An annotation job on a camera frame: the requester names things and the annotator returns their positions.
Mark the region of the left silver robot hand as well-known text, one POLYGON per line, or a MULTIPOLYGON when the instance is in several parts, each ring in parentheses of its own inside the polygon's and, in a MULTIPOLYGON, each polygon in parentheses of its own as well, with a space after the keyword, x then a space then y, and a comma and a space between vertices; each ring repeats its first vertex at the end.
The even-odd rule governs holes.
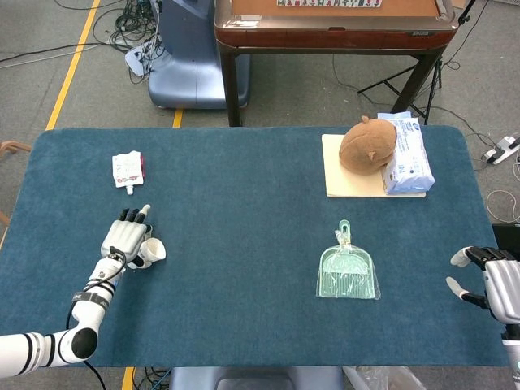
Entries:
POLYGON ((132 269, 145 269, 152 262, 144 254, 140 254, 141 246, 151 238, 153 228, 145 223, 150 204, 140 210, 125 208, 111 224, 101 245, 101 255, 124 254, 126 264, 132 269))

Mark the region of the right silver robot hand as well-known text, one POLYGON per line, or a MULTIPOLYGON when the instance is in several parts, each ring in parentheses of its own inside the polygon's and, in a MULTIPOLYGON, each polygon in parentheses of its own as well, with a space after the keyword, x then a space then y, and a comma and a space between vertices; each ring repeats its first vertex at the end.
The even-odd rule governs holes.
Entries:
POLYGON ((491 247, 465 247, 450 259, 457 267, 474 263, 483 275, 485 295, 480 296, 463 288, 453 277, 446 283, 459 299, 482 309, 504 325, 519 324, 519 261, 508 251, 491 247))

